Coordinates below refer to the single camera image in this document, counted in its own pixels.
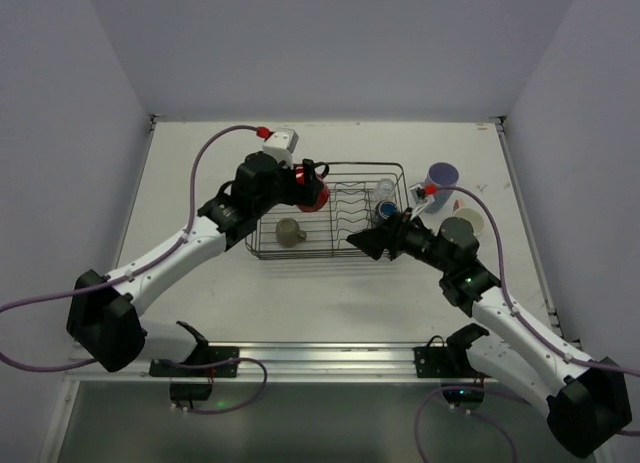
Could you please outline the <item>red ceramic mug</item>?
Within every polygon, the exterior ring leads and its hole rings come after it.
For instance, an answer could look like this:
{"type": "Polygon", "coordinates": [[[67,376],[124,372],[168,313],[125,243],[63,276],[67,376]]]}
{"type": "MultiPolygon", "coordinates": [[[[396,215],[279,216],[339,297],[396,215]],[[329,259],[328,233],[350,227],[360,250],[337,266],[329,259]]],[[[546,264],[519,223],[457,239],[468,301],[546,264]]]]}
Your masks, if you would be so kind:
{"type": "Polygon", "coordinates": [[[315,179],[311,184],[310,197],[307,204],[296,204],[296,207],[305,213],[315,213],[320,211],[329,201],[330,190],[325,182],[329,175],[330,166],[326,163],[317,163],[314,167],[315,179]]]}

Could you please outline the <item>small beige mug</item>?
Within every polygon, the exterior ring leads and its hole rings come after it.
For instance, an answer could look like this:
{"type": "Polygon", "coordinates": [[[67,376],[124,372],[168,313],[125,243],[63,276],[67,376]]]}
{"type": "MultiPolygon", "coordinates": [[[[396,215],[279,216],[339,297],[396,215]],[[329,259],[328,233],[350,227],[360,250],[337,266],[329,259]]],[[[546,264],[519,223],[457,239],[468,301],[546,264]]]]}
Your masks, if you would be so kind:
{"type": "Polygon", "coordinates": [[[280,219],[275,227],[276,240],[283,248],[293,248],[307,241],[307,233],[293,218],[280,219]]]}

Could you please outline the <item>lilac plastic tumbler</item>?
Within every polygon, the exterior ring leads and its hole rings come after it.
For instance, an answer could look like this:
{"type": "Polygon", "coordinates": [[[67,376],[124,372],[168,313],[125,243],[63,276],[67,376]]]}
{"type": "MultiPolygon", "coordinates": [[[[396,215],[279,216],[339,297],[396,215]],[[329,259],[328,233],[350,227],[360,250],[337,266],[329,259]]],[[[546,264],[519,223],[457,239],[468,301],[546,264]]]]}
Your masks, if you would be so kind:
{"type": "Polygon", "coordinates": [[[435,185],[437,191],[434,194],[433,202],[426,208],[428,214],[435,214],[445,206],[453,193],[450,187],[456,186],[458,180],[459,171],[450,163],[437,162],[429,167],[425,183],[435,185]]]}

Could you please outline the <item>pink faceted mug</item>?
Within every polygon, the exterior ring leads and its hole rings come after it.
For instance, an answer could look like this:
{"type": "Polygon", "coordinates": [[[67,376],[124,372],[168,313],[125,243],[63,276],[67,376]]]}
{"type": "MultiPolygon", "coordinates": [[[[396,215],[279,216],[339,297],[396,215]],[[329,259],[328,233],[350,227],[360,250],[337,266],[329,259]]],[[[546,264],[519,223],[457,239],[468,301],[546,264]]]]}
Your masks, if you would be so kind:
{"type": "Polygon", "coordinates": [[[485,219],[476,209],[469,207],[462,199],[456,199],[453,203],[452,216],[468,222],[475,237],[479,237],[485,229],[485,219]]]}

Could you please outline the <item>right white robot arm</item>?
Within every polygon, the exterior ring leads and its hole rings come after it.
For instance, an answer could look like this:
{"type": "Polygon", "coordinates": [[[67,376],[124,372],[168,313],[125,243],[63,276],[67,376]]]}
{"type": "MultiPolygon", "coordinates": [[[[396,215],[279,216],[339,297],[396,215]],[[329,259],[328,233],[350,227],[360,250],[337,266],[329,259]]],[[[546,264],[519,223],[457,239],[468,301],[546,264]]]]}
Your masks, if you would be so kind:
{"type": "Polygon", "coordinates": [[[627,370],[566,342],[516,302],[478,259],[468,221],[449,217],[432,231],[405,211],[347,240],[374,260],[408,255],[441,271],[443,296],[474,321],[469,366],[536,408],[573,456],[590,456],[631,423],[627,370]]]}

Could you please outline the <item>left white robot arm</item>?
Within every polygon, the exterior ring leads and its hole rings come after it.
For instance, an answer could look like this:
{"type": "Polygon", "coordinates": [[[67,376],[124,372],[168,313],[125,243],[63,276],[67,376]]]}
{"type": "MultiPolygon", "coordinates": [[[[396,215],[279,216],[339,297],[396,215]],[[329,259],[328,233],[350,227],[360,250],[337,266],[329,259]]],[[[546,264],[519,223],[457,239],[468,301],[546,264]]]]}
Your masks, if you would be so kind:
{"type": "Polygon", "coordinates": [[[141,318],[184,276],[244,240],[279,204],[321,209],[328,200],[326,163],[305,159],[292,167],[257,152],[235,178],[200,209],[185,228],[136,261],[101,276],[76,281],[67,331],[101,366],[119,371],[136,360],[194,363],[207,341],[184,322],[151,324],[141,318]]]}

